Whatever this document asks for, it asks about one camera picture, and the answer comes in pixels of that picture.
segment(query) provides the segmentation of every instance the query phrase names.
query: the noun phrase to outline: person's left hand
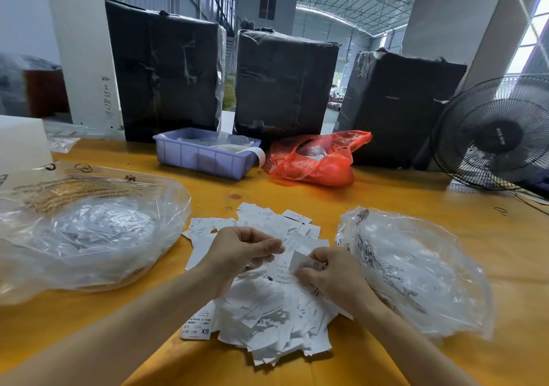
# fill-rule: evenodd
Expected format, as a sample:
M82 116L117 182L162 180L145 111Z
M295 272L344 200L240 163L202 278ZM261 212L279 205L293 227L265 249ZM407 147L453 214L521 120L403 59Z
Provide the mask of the person's left hand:
M272 262L275 254L284 253L282 241L251 227L226 227L219 230L210 250L197 265L216 279L215 296L223 296L236 275L246 268Z

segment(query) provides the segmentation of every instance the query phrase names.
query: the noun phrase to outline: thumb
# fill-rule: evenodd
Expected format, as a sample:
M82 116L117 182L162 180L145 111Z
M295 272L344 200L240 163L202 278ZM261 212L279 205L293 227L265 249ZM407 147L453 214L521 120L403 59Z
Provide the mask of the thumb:
M280 239L268 239L263 240L259 243L249 244L248 258L264 258L271 254L281 254L284 253L284 247L282 246L282 240Z
M305 267L303 269L296 269L294 271L294 275L299 280L299 282L303 284L312 283L316 287L319 287L322 276L321 272L310 269L308 267Z

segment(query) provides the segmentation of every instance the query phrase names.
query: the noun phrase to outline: forearm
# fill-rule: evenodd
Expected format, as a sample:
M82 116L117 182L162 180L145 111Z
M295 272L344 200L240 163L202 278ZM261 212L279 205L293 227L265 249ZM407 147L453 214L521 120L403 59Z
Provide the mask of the forearm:
M53 344L0 377L0 386L119 386L214 297L196 267Z
M362 307L357 319L381 343L411 386L477 385L423 334L381 302Z

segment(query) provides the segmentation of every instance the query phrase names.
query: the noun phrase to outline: black wrapped box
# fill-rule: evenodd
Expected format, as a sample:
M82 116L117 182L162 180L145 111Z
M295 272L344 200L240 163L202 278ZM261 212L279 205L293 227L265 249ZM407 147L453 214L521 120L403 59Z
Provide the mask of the black wrapped box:
M372 133L353 164L409 168L466 70L385 49L359 52L334 126Z
M274 140L320 134L339 45L276 32L238 34L238 134Z
M223 27L106 0L126 140L183 127L217 130L224 91Z

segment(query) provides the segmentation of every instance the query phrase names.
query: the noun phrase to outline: fan logo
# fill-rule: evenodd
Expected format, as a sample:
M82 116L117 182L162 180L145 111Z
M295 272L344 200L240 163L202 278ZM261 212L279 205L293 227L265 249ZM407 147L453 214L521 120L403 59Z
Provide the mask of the fan logo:
M501 132L501 129L499 127L496 127L496 131L498 133L498 137L500 138L500 143L505 146L504 134Z

